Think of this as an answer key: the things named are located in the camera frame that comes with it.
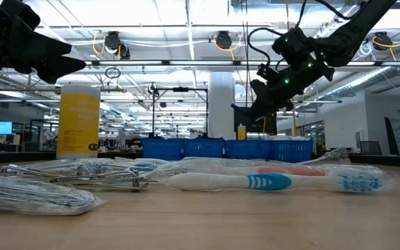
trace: toothbrush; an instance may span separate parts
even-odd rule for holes
[[[353,172],[325,177],[289,174],[227,176],[221,174],[185,173],[169,178],[169,185],[182,190],[197,191],[224,188],[248,188],[268,191],[325,185],[344,192],[370,192],[380,189],[382,181],[366,173]]]

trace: blue plastic crate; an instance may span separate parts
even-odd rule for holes
[[[142,139],[143,157],[161,160],[183,159],[182,139]]]
[[[230,159],[268,159],[269,142],[264,140],[227,140],[226,156]]]
[[[299,163],[311,160],[313,141],[273,140],[269,141],[270,160],[280,160],[289,163]]]
[[[224,140],[192,139],[185,141],[186,157],[223,157]]]

